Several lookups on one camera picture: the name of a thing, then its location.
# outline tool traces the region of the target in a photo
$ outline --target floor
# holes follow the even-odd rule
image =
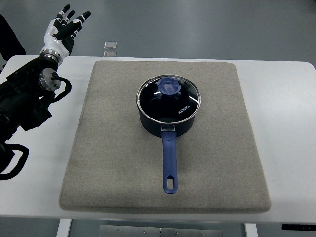
[[[75,39],[74,56],[103,56],[104,43],[115,41],[117,57],[307,61],[316,65],[315,0],[67,3],[76,11],[75,16],[91,11]],[[1,0],[0,13],[26,53],[38,55],[50,20],[65,4],[63,0]],[[0,57],[0,65],[5,63]],[[26,232],[29,236],[50,236],[52,229],[57,231],[57,222],[0,218],[0,237],[27,236]],[[47,234],[36,234],[34,228]],[[280,224],[258,225],[258,233],[260,237],[312,236],[308,235],[312,232],[280,232]]]

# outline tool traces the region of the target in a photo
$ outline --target lid rim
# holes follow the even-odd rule
[[[141,94],[141,92],[143,91],[143,89],[145,88],[145,86],[146,86],[150,81],[152,81],[152,80],[154,80],[154,79],[161,78],[161,77],[175,77],[175,78],[182,79],[182,80],[188,82],[188,83],[195,89],[195,91],[196,91],[196,93],[197,93],[197,98],[198,98],[198,105],[197,105],[196,110],[195,110],[189,117],[187,117],[186,119],[183,119],[183,120],[178,121],[178,122],[162,122],[162,121],[156,120],[156,119],[154,119],[154,118],[148,116],[148,115],[144,112],[144,110],[142,109],[142,107],[141,107],[141,105],[140,105],[140,94]],[[191,82],[190,80],[188,80],[188,79],[186,79],[186,78],[184,78],[184,77],[181,77],[181,76],[178,76],[178,75],[159,75],[159,76],[153,77],[153,78],[151,78],[151,79],[145,81],[145,82],[140,86],[140,88],[138,89],[137,94],[136,94],[136,104],[137,104],[138,110],[139,110],[146,118],[148,118],[149,120],[151,120],[151,121],[153,121],[153,122],[159,123],[159,124],[161,124],[161,125],[162,125],[162,124],[180,124],[180,123],[184,123],[184,122],[186,122],[186,121],[192,119],[192,118],[195,116],[195,114],[197,113],[197,111],[199,110],[199,108],[200,108],[200,106],[201,106],[201,94],[200,94],[199,90],[197,89],[197,87],[193,84],[193,82]]]

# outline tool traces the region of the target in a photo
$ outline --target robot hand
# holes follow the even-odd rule
[[[75,11],[72,10],[65,17],[65,13],[69,9],[70,5],[68,4],[58,13],[57,17],[49,23],[44,36],[45,46],[40,52],[41,57],[52,58],[59,66],[63,59],[71,54],[74,46],[74,38],[78,34],[78,31],[82,29],[81,25],[91,15],[91,13],[87,11],[72,22],[69,22],[69,19],[75,13]]]

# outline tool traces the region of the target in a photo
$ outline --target lid knob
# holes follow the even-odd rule
[[[161,78],[157,83],[158,89],[162,94],[174,95],[181,89],[177,78],[165,77]]]

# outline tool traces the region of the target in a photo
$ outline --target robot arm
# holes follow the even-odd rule
[[[6,144],[6,141],[19,126],[27,131],[44,123],[52,116],[49,105],[71,90],[70,82],[58,76],[56,71],[63,59],[71,54],[74,38],[90,12],[70,22],[75,12],[71,11],[65,16],[69,9],[70,5],[65,6],[49,23],[44,36],[45,46],[39,57],[9,75],[7,81],[0,85],[0,180],[16,176],[22,170],[29,152],[26,147]],[[54,91],[60,87],[61,81],[66,84],[65,91],[56,96]],[[23,155],[9,174],[2,174],[15,155],[13,150],[20,150]]]

